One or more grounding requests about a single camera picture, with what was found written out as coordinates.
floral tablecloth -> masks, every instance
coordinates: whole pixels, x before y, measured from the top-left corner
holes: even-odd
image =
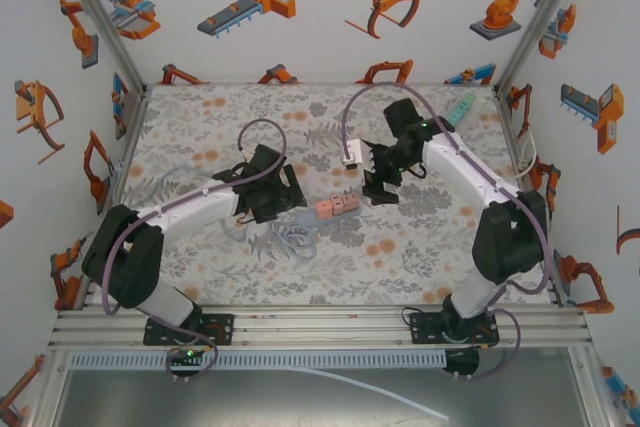
[[[241,127],[266,117],[288,138],[288,163],[310,206],[334,193],[361,193],[362,172],[340,162],[340,118],[359,85],[197,85],[153,89],[129,170],[122,202],[135,206],[165,172],[186,164],[219,172],[243,160],[236,147]],[[439,113],[459,96],[453,86],[417,87]],[[492,92],[469,87],[490,99],[478,121],[461,132],[468,146],[499,174],[513,175]],[[382,110],[406,97],[380,87],[361,97],[349,115],[349,137],[390,143]],[[246,147],[258,142],[279,149],[267,124],[250,129]],[[154,198],[163,202],[194,189],[204,179],[194,171],[167,178]],[[360,216],[318,228],[317,256],[292,258],[267,225],[243,227],[218,222],[165,249],[162,278],[199,303],[215,304],[411,304],[438,303],[473,268],[471,245],[479,212],[455,186],[435,172],[426,180],[407,175],[397,189],[400,203],[371,207]],[[291,218],[284,214],[282,220]],[[540,270],[523,275],[529,287]],[[546,293],[525,296],[509,290],[506,302],[549,302]]]

white cable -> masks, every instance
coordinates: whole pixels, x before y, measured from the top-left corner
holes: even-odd
[[[430,409],[429,407],[425,407],[424,405],[418,404],[417,402],[414,402],[413,400],[409,400],[406,397],[402,397],[401,395],[394,394],[393,392],[389,392],[388,390],[381,389],[380,387],[376,387],[374,385],[365,384],[364,382],[350,379],[349,377],[343,377],[342,375],[324,372],[323,370],[304,369],[300,367],[287,367],[285,370],[291,370],[293,372],[300,372],[303,374],[319,375],[322,377],[328,377],[330,379],[339,380],[341,382],[346,382],[347,384],[352,384],[357,387],[361,387],[363,389],[371,390],[372,392],[377,392],[378,394],[391,397],[392,399],[398,400],[403,404],[407,404],[410,407],[421,410],[426,414],[433,415],[441,420],[444,420],[445,422],[449,421],[449,417],[447,415],[444,415],[436,410]]]
[[[120,185],[120,181],[124,177],[122,175],[122,161],[118,161],[113,164],[113,186],[111,187],[111,207],[117,205],[116,202],[116,191],[118,190],[118,186]]]
[[[520,169],[520,163],[524,160],[524,151],[528,143],[530,143],[531,147],[533,148],[533,156],[531,157],[531,162],[529,162],[529,165],[525,170],[511,177],[510,178],[511,180],[516,180],[516,179],[519,179],[520,177],[524,177],[529,172],[531,172],[531,169],[533,169],[533,166],[536,165],[536,157],[538,156],[536,143],[533,140],[533,135],[531,134],[531,132],[527,132],[527,134],[529,134],[529,137],[527,137],[527,140],[525,140],[525,142],[522,144],[522,148],[520,149],[520,156],[518,157],[518,169]]]

gray cable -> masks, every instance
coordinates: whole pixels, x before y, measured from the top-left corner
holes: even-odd
[[[284,222],[269,222],[269,233],[276,237],[284,249],[302,262],[310,262],[318,255],[316,236],[313,230],[302,225]],[[299,251],[310,250],[309,255],[302,255]]]
[[[244,242],[247,240],[247,232],[249,230],[249,226],[245,225],[245,227],[240,231],[240,235],[236,235],[233,229],[227,227],[227,223],[224,219],[220,219],[220,227],[222,227],[222,231],[229,236],[231,240],[235,240],[236,242]]]
[[[315,370],[315,369],[305,369],[302,367],[287,367],[284,370],[288,370],[291,372],[300,372],[303,374],[312,374],[312,375],[319,375],[321,377],[328,377],[330,379],[334,379],[334,380],[339,380],[341,382],[346,382],[348,384],[352,384],[358,387],[361,387],[363,389],[367,389],[370,390],[372,392],[377,392],[378,394],[382,394],[382,395],[386,395],[387,397],[391,397],[392,399],[398,400],[400,402],[402,402],[403,404],[409,405],[415,409],[421,410],[422,412],[424,412],[425,414],[429,414],[429,415],[433,415],[434,417],[437,417],[441,420],[444,420],[445,422],[449,421],[449,417],[441,412],[438,412],[437,410],[433,410],[430,409],[429,407],[426,407],[422,404],[418,404],[417,402],[414,402],[413,400],[409,400],[406,397],[402,397],[401,395],[398,395],[394,392],[390,392],[388,390],[385,389],[381,389],[380,387],[376,387],[375,385],[371,385],[371,384],[365,384],[364,382],[360,382],[359,380],[355,380],[355,379],[350,379],[349,377],[344,377],[342,375],[338,375],[338,374],[333,374],[331,372],[325,372],[323,370]]]

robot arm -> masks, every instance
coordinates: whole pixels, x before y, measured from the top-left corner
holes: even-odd
[[[506,29],[513,22],[513,13],[520,0],[494,0],[487,8],[487,16],[484,19],[484,27],[492,30]]]
[[[519,192],[497,176],[464,145],[446,120],[441,119],[451,139],[440,132],[433,120],[420,117],[411,100],[394,102],[384,110],[384,115],[396,144],[387,147],[352,140],[347,143],[348,158],[343,156],[347,168],[363,165],[363,193],[372,199],[373,205],[398,203],[398,196],[387,192],[384,185],[401,185],[404,171],[424,178],[433,169],[456,185],[476,211],[482,212],[472,249],[476,269],[445,300],[442,312],[448,338],[466,338],[474,319],[504,292],[506,282],[531,270],[543,258],[531,222],[503,190],[531,210],[546,235],[544,199],[535,191]],[[481,167],[485,175],[472,163]],[[423,167],[423,176],[413,171],[415,164]]]
[[[293,167],[284,165],[286,157],[278,168],[259,180],[212,191],[212,187],[237,183],[265,172],[279,157],[279,152],[258,145],[250,162],[214,175],[213,179],[178,199],[139,212],[125,205],[113,207],[107,212],[85,256],[82,271],[102,285],[107,259],[118,237],[131,224],[158,212],[157,216],[133,230],[125,245],[119,248],[111,267],[108,292],[125,308],[137,308],[171,325],[197,331],[200,308],[160,279],[162,251],[179,238],[199,232],[220,219],[247,214],[251,210],[256,223],[261,223],[274,220],[279,213],[293,207],[306,206]],[[288,186],[280,178],[281,170]]]

purple cable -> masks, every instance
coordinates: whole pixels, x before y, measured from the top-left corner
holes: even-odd
[[[480,167],[480,165],[478,165],[478,163],[475,162],[464,150],[460,150],[460,145],[458,145],[454,137],[446,129],[446,127],[444,126],[444,124],[436,114],[435,110],[433,110],[433,107],[431,107],[431,105],[429,105],[429,102],[427,102],[427,99],[425,99],[415,89],[405,84],[399,84],[397,82],[378,82],[376,84],[367,85],[366,87],[363,87],[358,92],[356,92],[356,94],[349,99],[349,102],[347,102],[347,105],[345,106],[344,112],[342,114],[342,147],[344,149],[344,155],[347,159],[350,159],[349,149],[347,147],[347,128],[346,128],[347,113],[349,112],[349,109],[351,108],[351,106],[353,105],[353,103],[358,97],[360,97],[362,94],[364,94],[368,90],[371,90],[375,87],[381,87],[381,86],[398,87],[400,89],[406,90],[409,93],[413,94],[422,103],[422,105],[424,105],[425,108],[429,111],[429,114],[433,118],[434,122],[438,125],[438,128],[440,129],[440,131],[445,135],[445,137],[451,143],[451,145],[456,150],[456,152],[458,152],[460,156],[464,158],[469,163],[469,165],[471,165],[471,167],[474,168],[474,170],[476,170],[482,177],[484,177],[487,180],[487,182],[489,182],[489,184],[494,187],[494,189],[496,188],[497,184],[496,184],[496,181],[493,179],[493,177],[491,177],[491,175],[488,172],[486,172],[482,167]],[[551,277],[551,265],[552,265],[552,259],[553,259],[544,230],[542,229],[540,222],[538,222],[538,219],[536,219],[536,217],[533,215],[533,212],[531,212],[531,210],[529,210],[527,206],[520,201],[520,199],[518,199],[517,197],[515,197],[509,191],[507,191],[502,187],[497,189],[497,191],[500,192],[502,195],[504,195],[507,199],[512,201],[527,216],[527,218],[531,222],[531,225],[533,225],[533,229],[536,231],[536,234],[538,235],[538,239],[540,239],[540,245],[542,246],[542,254],[544,256],[542,280],[540,281],[540,284],[538,284],[536,288],[527,289],[513,280],[508,280],[507,284],[513,285],[516,289],[518,289],[521,292],[524,292],[525,294],[529,294],[529,295],[538,294],[546,288],[549,278]]]
[[[265,171],[260,172],[259,174],[256,175],[252,175],[251,177],[247,177],[246,179],[240,179],[240,180],[236,180],[233,182],[229,182],[228,184],[217,184],[214,185],[212,187],[209,187],[206,190],[206,194],[200,190],[198,192],[194,192],[193,194],[184,197],[182,199],[179,200],[175,200],[173,202],[169,202],[167,205],[165,205],[162,209],[160,209],[160,212],[158,211],[154,211],[151,212],[145,216],[143,216],[142,218],[136,220],[134,223],[132,223],[131,225],[129,225],[121,234],[120,236],[116,239],[115,243],[113,244],[113,247],[111,247],[111,250],[109,251],[109,256],[107,257],[107,262],[105,264],[104,267],[104,273],[102,275],[102,308],[104,310],[104,313],[107,315],[115,315],[116,312],[118,311],[120,305],[116,304],[115,308],[112,310],[109,307],[109,281],[111,280],[111,271],[113,270],[113,262],[116,258],[116,255],[118,253],[118,250],[120,249],[120,247],[124,244],[125,239],[129,236],[129,234],[131,234],[131,232],[133,232],[135,229],[137,229],[140,225],[142,225],[143,223],[145,223],[147,220],[150,220],[158,215],[160,215],[160,213],[164,214],[166,212],[169,212],[171,209],[178,207],[186,202],[190,202],[194,199],[197,199],[199,197],[203,197],[204,195],[208,195],[212,192],[216,192],[218,190],[222,190],[222,189],[227,189],[227,188],[232,188],[232,187],[237,187],[238,185],[243,185],[243,184],[248,184],[249,182],[253,182],[254,180],[258,180],[261,179],[262,177],[265,177],[267,175],[269,175],[271,172],[273,172],[276,168],[278,168],[278,166],[280,165],[280,163],[284,160],[286,151],[287,151],[287,136],[284,133],[284,130],[282,130],[282,127],[280,127],[280,125],[277,122],[274,122],[273,120],[270,119],[254,119],[250,122],[248,122],[241,130],[240,133],[238,134],[238,149],[242,150],[242,136],[244,135],[245,131],[252,126],[253,124],[256,124],[258,122],[266,122],[268,124],[273,125],[278,132],[280,133],[280,135],[282,136],[282,150],[280,151],[280,156],[278,157],[278,159],[269,166],[269,168],[267,168]],[[210,347],[213,348],[213,350],[215,351],[215,355],[213,360],[206,366],[204,367],[200,372],[198,372],[197,374],[194,374],[193,376],[191,376],[190,378],[197,378],[201,375],[204,375],[207,371],[209,371],[213,365],[216,363],[216,361],[218,360],[218,348],[216,347],[215,343],[209,339],[207,336],[202,335],[198,332],[192,331],[192,330],[188,330],[188,329],[183,329],[182,327],[178,327],[176,325],[172,325],[168,322],[165,322],[164,320],[155,317],[155,316],[149,316],[153,321],[157,322],[158,324],[174,330],[175,332],[179,332],[181,334],[186,334],[186,335],[190,335],[192,337],[198,338],[203,340],[204,342],[206,342]],[[171,365],[171,360],[173,360],[175,358],[175,355],[168,355],[167,356],[167,360],[165,363],[165,369],[167,370],[168,373],[172,374],[171,369],[170,369],[170,365]]]
[[[484,372],[479,375],[472,375],[469,380],[482,380],[491,377],[499,372],[502,372],[515,360],[516,355],[518,355],[518,352],[520,351],[520,343],[522,342],[522,329],[520,328],[520,323],[518,322],[518,319],[516,319],[516,316],[508,310],[501,308],[495,308],[490,312],[488,311],[487,314],[504,314],[511,318],[511,320],[513,321],[513,325],[516,328],[516,345],[513,347],[511,354],[504,360],[504,362],[500,362],[500,364],[498,364],[495,368],[491,369],[488,372]]]

